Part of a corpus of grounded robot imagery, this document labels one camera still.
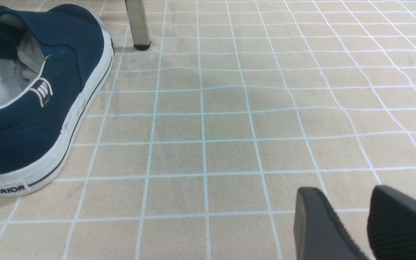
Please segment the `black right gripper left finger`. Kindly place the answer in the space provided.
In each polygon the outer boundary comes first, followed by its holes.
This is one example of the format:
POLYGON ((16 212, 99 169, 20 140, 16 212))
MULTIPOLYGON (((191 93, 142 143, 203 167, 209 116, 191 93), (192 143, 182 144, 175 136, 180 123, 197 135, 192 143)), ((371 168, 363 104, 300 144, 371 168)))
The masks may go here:
POLYGON ((316 187, 297 190, 293 231, 297 260, 369 259, 316 187))

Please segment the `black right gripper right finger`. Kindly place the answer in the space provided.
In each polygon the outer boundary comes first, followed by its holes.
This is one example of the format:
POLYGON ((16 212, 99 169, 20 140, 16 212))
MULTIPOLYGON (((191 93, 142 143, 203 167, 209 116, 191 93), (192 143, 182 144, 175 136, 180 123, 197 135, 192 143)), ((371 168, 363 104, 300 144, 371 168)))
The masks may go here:
POLYGON ((387 185, 372 191, 368 240, 377 260, 416 260, 416 199, 387 185))

